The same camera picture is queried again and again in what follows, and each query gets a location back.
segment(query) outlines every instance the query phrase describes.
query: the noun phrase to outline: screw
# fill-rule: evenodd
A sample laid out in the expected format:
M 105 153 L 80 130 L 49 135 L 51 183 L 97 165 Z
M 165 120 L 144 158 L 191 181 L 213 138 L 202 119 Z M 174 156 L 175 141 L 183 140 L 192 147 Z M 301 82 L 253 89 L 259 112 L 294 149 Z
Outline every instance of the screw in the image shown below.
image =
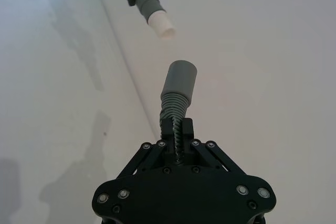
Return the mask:
M 118 198 L 119 199 L 126 199 L 129 195 L 130 195 L 130 192 L 127 191 L 126 189 L 123 189 L 118 193 Z
M 115 214 L 118 214 L 120 213 L 120 206 L 119 205 L 115 205 L 113 208 L 112 208 L 112 212 L 114 212 Z
M 210 143 L 208 143 L 208 146 L 209 146 L 210 148 L 213 148 L 213 147 L 215 147 L 215 144 L 214 144 L 213 142 L 210 142 Z
M 164 147 L 165 145 L 166 145 L 166 143 L 165 143 L 165 142 L 162 142 L 162 141 L 161 141 L 161 142 L 159 142 L 159 146 L 160 146 L 160 147 Z
M 242 185 L 239 185 L 237 186 L 237 192 L 239 192 L 239 194 L 241 195 L 248 195 L 248 189 L 246 186 L 242 186 Z
M 257 209 L 257 203 L 255 203 L 253 200 L 250 200 L 248 203 L 247 203 L 248 207 L 252 210 L 255 210 Z
M 267 199 L 271 196 L 271 193 L 265 188 L 259 188 L 258 189 L 258 194 L 259 194 L 260 197 L 265 198 L 265 199 Z
M 163 169 L 163 173 L 169 174 L 171 172 L 169 167 Z
M 143 146 L 142 146 L 142 148 L 144 148 L 145 150 L 147 150 L 147 149 L 149 149 L 151 146 L 149 145 L 149 144 L 144 144 Z
M 107 194 L 101 194 L 98 196 L 98 203 L 105 203 L 109 199 L 109 196 Z
M 194 173 L 199 173 L 200 169 L 199 169 L 197 166 L 194 166 L 194 167 L 192 168 L 192 171 L 193 171 Z

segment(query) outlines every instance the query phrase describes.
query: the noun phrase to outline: flexible ribbed tube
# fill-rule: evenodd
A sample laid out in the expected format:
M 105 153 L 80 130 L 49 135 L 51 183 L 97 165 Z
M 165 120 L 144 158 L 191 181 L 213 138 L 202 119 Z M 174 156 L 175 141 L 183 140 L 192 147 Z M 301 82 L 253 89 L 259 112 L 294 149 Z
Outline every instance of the flexible ribbed tube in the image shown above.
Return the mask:
M 162 119 L 172 119 L 176 162 L 180 163 L 183 158 L 182 119 L 189 107 L 189 101 L 178 93 L 167 93 L 161 97 L 161 101 L 160 127 Z

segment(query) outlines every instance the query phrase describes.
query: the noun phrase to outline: black screw head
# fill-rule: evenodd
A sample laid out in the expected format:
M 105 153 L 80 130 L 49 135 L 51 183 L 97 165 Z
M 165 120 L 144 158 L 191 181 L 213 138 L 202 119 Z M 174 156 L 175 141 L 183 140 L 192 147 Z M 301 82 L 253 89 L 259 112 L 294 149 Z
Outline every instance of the black screw head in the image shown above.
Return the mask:
M 200 168 L 198 168 L 197 166 L 194 166 L 194 167 L 192 168 L 192 171 L 193 171 L 193 173 L 199 173 L 201 170 L 200 170 Z
M 121 207 L 119 205 L 115 205 L 112 208 L 112 212 L 114 212 L 115 214 L 120 213 Z
M 171 173 L 171 172 L 172 172 L 172 171 L 170 170 L 169 167 L 163 168 L 163 173 L 169 174 L 169 173 Z
M 248 201 L 247 206 L 252 210 L 257 209 L 257 203 L 255 203 L 255 201 L 253 201 L 253 200 Z

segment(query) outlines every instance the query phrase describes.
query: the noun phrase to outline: white pipe end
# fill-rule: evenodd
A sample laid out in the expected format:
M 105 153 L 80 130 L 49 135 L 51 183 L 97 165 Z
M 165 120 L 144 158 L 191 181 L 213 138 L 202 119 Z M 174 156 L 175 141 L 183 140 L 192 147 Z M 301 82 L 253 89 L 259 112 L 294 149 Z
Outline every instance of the white pipe end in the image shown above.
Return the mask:
M 175 36 L 175 28 L 170 22 L 168 15 L 163 10 L 158 10 L 149 17 L 148 25 L 153 28 L 161 39 L 172 39 Z

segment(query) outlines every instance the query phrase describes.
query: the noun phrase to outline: white wall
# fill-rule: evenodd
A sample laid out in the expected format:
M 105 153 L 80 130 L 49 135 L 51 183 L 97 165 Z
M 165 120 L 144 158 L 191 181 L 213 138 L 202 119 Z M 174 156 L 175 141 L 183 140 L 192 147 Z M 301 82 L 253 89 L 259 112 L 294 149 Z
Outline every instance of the white wall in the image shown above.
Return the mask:
M 95 189 L 154 141 L 101 0 L 0 0 L 0 222 L 100 223 Z
M 278 203 L 269 223 L 332 223 L 336 205 L 335 0 L 161 0 L 159 41 L 126 0 L 104 0 L 152 125 L 176 59 L 198 67 L 188 115 Z

